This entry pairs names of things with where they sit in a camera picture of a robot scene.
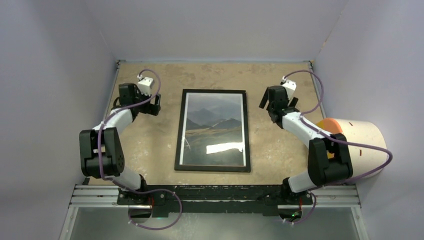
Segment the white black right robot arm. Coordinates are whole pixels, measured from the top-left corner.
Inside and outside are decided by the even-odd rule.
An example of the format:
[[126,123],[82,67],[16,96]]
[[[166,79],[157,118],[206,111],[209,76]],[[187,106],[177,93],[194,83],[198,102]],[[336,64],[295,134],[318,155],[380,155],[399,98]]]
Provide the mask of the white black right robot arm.
[[296,97],[289,100],[285,87],[275,85],[266,88],[259,104],[273,123],[295,135],[308,150],[307,169],[282,181],[280,196],[288,204],[298,200],[302,192],[347,180],[354,173],[349,148],[344,143],[346,137],[323,130],[304,118],[296,108],[297,101]]

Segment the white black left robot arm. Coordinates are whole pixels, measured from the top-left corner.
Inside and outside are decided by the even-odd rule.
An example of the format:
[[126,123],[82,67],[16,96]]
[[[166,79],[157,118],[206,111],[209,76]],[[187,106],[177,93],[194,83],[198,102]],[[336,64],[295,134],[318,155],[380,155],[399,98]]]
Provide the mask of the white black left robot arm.
[[159,114],[161,96],[152,92],[154,84],[150,77],[120,84],[119,95],[105,120],[79,133],[82,174],[114,183],[129,192],[130,199],[138,205],[149,199],[147,183],[142,175],[126,167],[120,134],[139,114]]

